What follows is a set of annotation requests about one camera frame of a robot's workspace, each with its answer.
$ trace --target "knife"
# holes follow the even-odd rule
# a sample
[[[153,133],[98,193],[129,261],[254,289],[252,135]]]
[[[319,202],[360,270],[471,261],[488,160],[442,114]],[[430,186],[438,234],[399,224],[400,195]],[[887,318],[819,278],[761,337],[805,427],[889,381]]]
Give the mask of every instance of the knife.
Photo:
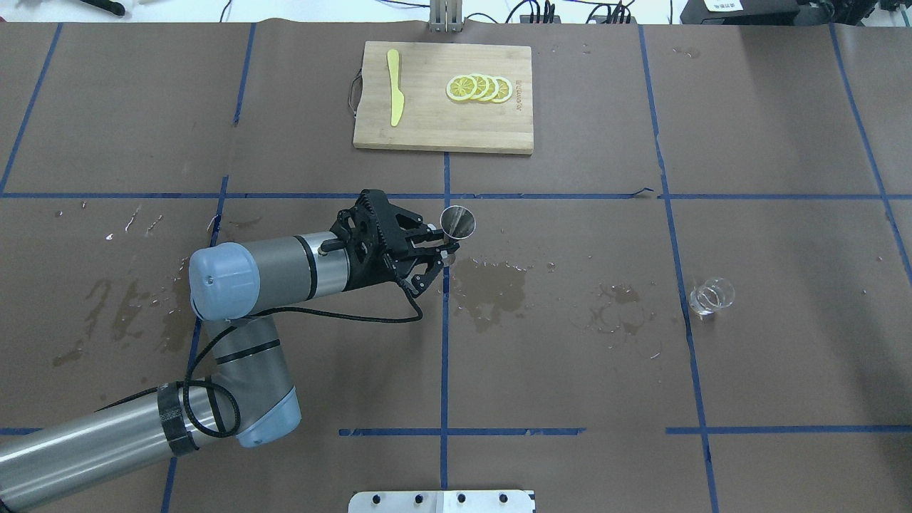
[[[387,52],[387,64],[389,65],[389,90],[390,95],[390,126],[399,124],[402,118],[402,109],[405,107],[405,95],[399,90],[399,51],[391,48]]]

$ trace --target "white mounting plate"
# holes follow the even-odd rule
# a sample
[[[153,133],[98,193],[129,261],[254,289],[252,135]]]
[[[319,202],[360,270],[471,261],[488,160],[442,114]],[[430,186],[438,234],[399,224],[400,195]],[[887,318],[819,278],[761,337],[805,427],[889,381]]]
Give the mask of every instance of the white mounting plate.
[[[348,513],[534,513],[534,497],[525,490],[359,492]]]

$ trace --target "lime slice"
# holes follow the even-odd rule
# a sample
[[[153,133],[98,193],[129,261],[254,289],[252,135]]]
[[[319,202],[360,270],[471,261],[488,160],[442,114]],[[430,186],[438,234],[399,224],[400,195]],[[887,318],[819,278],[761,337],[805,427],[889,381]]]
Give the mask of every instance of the lime slice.
[[[504,77],[494,77],[497,81],[497,95],[491,99],[491,103],[504,103],[513,95],[513,83]]]
[[[453,101],[470,99],[478,88],[478,80],[471,75],[457,75],[447,84],[447,96]]]
[[[497,91],[500,89],[500,83],[503,79],[500,77],[488,77],[488,80],[490,80],[492,87],[488,91],[488,94],[478,98],[478,101],[491,101],[494,99],[497,96]]]
[[[488,75],[483,75],[481,73],[472,73],[472,76],[475,78],[475,81],[478,83],[478,86],[475,88],[475,94],[472,95],[472,99],[479,99],[482,96],[487,96],[494,85],[491,83],[491,77]]]

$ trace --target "white bracket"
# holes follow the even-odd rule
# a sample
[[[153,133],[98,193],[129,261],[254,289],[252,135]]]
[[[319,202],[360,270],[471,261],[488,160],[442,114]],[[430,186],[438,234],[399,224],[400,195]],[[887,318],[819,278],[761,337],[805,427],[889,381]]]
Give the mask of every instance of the white bracket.
[[[348,513],[534,513],[535,492],[527,490],[453,490],[360,492]]]
[[[462,0],[430,0],[431,32],[462,32]]]

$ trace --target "wooden cutting board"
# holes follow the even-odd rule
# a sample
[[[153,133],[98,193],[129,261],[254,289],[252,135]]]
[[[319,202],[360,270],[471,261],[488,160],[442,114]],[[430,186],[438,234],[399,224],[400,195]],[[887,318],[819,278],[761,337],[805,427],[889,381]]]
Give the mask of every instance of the wooden cutting board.
[[[387,51],[391,48],[399,51],[399,89],[405,95],[396,127],[389,124]],[[501,104],[449,99],[446,87],[450,79],[470,73],[509,79],[513,97]],[[364,85],[355,120],[356,148],[532,153],[529,47],[368,41],[361,74]]]

